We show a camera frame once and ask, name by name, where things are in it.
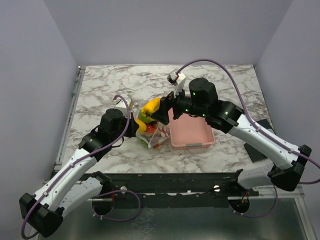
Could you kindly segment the yellow bell pepper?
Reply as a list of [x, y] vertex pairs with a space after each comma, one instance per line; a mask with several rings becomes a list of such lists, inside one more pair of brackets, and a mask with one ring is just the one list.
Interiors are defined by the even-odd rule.
[[160, 98], [155, 98], [146, 103], [141, 109], [142, 115], [145, 117], [151, 117], [151, 115], [160, 108], [160, 101]]

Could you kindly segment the green custard apple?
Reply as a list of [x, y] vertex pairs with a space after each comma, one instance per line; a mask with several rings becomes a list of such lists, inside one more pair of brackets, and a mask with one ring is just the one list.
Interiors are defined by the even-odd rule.
[[151, 118], [150, 116], [145, 115], [141, 111], [138, 113], [138, 118], [144, 122], [145, 124], [150, 124], [155, 121], [155, 119]]

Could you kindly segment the yellow lemon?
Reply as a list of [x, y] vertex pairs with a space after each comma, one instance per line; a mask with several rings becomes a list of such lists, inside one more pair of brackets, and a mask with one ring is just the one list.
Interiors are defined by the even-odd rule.
[[143, 134], [147, 131], [147, 125], [140, 119], [136, 119], [135, 122], [138, 124], [138, 131], [140, 134]]

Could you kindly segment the red watermelon slice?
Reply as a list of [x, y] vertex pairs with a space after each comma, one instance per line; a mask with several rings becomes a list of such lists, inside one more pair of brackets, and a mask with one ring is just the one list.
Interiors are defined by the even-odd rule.
[[152, 136], [158, 129], [157, 124], [146, 124], [145, 134], [147, 136]]

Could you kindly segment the clear zip top bag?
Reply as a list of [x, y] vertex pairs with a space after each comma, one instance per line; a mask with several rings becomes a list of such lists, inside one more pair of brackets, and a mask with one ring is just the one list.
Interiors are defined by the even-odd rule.
[[[148, 102], [144, 102], [139, 106], [139, 108], [134, 113], [134, 119], [139, 119], [138, 115], [141, 112], [142, 107]], [[137, 130], [136, 135], [146, 138], [150, 141], [151, 148], [159, 149], [159, 147], [170, 138], [170, 130], [167, 125], [163, 125], [161, 122], [155, 120], [154, 122], [149, 123], [150, 125], [157, 124], [157, 131], [153, 135], [146, 135], [145, 133], [141, 134]]]

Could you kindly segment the green grape bunch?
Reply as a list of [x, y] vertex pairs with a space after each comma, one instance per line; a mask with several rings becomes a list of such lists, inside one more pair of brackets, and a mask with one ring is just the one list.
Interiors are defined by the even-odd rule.
[[144, 147], [146, 147], [147, 149], [151, 148], [151, 143], [147, 138], [144, 138], [142, 136], [138, 136], [137, 138]]

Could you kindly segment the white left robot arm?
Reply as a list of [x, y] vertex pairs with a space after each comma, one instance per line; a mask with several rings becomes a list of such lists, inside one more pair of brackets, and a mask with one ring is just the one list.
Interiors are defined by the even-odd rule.
[[92, 173], [78, 184], [80, 178], [97, 164], [125, 137], [133, 138], [139, 126], [130, 109], [108, 109], [100, 124], [85, 135], [69, 161], [35, 193], [25, 193], [19, 199], [23, 218], [21, 236], [24, 240], [33, 236], [25, 234], [26, 225], [35, 229], [35, 234], [47, 238], [62, 224], [75, 208], [91, 198], [103, 198], [117, 193], [127, 193], [126, 187], [114, 188], [112, 180], [100, 171]]

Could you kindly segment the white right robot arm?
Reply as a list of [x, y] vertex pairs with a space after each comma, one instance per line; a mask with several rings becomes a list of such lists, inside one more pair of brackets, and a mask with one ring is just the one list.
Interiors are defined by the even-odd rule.
[[292, 192], [300, 184], [311, 149], [297, 146], [256, 124], [245, 111], [230, 101], [220, 100], [212, 82], [201, 77], [193, 79], [189, 85], [190, 96], [184, 90], [171, 92], [162, 97], [159, 106], [150, 117], [168, 125], [169, 111], [173, 118], [182, 114], [204, 118], [213, 129], [230, 134], [262, 153], [272, 164], [240, 170], [237, 179], [230, 182], [229, 189], [240, 196], [253, 187], [274, 185]]

